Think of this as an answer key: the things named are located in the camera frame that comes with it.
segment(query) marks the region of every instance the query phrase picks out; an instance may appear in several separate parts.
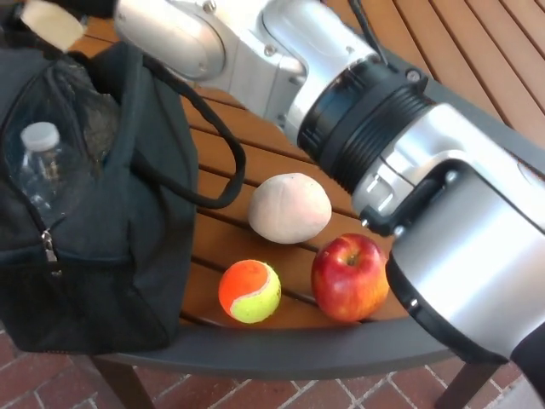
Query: red brick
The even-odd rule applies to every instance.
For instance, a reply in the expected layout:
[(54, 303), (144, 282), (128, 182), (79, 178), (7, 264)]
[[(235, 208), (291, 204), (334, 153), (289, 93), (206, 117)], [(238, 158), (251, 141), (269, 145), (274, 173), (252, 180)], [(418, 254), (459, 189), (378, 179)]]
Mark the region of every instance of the red brick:
[(423, 366), (397, 372), (392, 381), (418, 409), (433, 409), (435, 401), (445, 391), (445, 387)]
[(70, 409), (94, 392), (95, 388), (85, 374), (75, 366), (37, 390), (46, 409)]
[(347, 387), (356, 399), (361, 398), (377, 383), (379, 383), (386, 375), (376, 375), (373, 377), (355, 377), (352, 379), (342, 379), (342, 382)]
[(248, 381), (249, 379), (233, 379), (233, 381), (237, 384), (237, 385), (241, 385), (243, 384), (244, 382)]
[(180, 386), (157, 399), (155, 405), (157, 409), (207, 409), (235, 387), (232, 379), (224, 377), (190, 376)]
[(114, 406), (109, 402), (106, 397), (99, 392), (99, 394), (93, 399), (95, 406), (98, 409), (119, 409), (119, 406)]
[(151, 368), (136, 368), (136, 373), (152, 399), (158, 397), (185, 376), (179, 372), (158, 371)]
[(15, 359), (14, 347), (8, 334), (0, 334), (0, 367), (7, 365)]
[(0, 371), (0, 406), (34, 390), (71, 365), (64, 355), (26, 354)]
[(320, 381), (287, 405), (287, 409), (346, 409), (352, 399), (337, 381)]
[(95, 407), (91, 405), (90, 400), (86, 400), (85, 402), (82, 402), (79, 405), (74, 406), (72, 409), (95, 409)]
[(299, 388), (306, 387), (312, 381), (294, 381)]
[(412, 406), (390, 383), (384, 383), (365, 399), (362, 405), (365, 409), (412, 409)]
[(497, 390), (492, 383), (487, 382), (485, 383), (485, 386), (477, 392), (474, 398), (469, 401), (469, 407), (471, 407), (471, 409), (484, 409), (499, 395), (500, 391)]
[(250, 381), (237, 390), (219, 409), (239, 409), (241, 407), (259, 407), (277, 409), (297, 392), (291, 382)]
[(520, 369), (514, 364), (510, 363), (502, 366), (492, 376), (492, 379), (502, 389), (506, 389), (522, 376)]
[(450, 384), (462, 369), (464, 363), (459, 358), (450, 358), (437, 364), (430, 365), (430, 369), (447, 385)]
[(40, 402), (37, 401), (36, 396), (33, 393), (30, 393), (9, 406), (9, 409), (41, 409), (41, 406)]

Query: brick floor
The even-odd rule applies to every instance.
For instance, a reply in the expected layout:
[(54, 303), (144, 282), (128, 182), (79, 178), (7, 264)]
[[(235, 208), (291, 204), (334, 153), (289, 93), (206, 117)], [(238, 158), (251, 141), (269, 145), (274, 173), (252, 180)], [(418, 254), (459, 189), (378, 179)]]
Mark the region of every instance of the brick floor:
[[(157, 409), (432, 409), (461, 367), (458, 359), (450, 359), (373, 377), (276, 382), (148, 368), (136, 372)], [(470, 409), (491, 409), (520, 377), (516, 367), (504, 366), (473, 398)], [(23, 354), (0, 328), (0, 409), (112, 406), (69, 357)]]

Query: white ball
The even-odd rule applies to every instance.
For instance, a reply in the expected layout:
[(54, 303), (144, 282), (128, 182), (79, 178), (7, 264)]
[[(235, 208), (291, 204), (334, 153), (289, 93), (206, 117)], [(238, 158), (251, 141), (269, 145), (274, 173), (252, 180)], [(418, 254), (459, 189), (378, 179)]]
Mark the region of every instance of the white ball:
[(331, 202), (313, 178), (301, 173), (264, 181), (250, 201), (248, 221), (260, 236), (291, 245), (312, 239), (331, 219)]

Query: zipper pull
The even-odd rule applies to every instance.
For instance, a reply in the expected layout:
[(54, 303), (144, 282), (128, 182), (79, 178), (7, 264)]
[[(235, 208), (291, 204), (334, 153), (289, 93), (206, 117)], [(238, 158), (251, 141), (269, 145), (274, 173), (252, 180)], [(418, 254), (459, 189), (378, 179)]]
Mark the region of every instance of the zipper pull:
[[(51, 237), (49, 230), (42, 233), (42, 241), (43, 248), (45, 249), (45, 256), (48, 258), (48, 262), (58, 262), (59, 259), (57, 258), (57, 255), (55, 255), (55, 251), (53, 249), (53, 238)], [(62, 275), (62, 272), (60, 270), (54, 271), (51, 273), (51, 275), (58, 277)]]

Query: black bag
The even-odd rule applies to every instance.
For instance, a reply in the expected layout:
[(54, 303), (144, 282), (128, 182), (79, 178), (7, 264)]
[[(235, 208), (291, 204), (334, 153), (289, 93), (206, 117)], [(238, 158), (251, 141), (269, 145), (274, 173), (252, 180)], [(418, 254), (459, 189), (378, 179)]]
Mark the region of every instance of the black bag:
[[(58, 95), (62, 61), (85, 67), (96, 90), (118, 103), (119, 120), (97, 182), (48, 231), (57, 258), (48, 261), (45, 227), (8, 164), (21, 160), (14, 135), (28, 124), (70, 117), (82, 126), (79, 108), (89, 102)], [(123, 43), (91, 60), (0, 48), (0, 89), (0, 320), (15, 345), (66, 354), (168, 346), (179, 328), (197, 206), (221, 208), (237, 197), (243, 148), (188, 85)], [(179, 94), (234, 154), (236, 173), (218, 199), (195, 192), (197, 152)]]

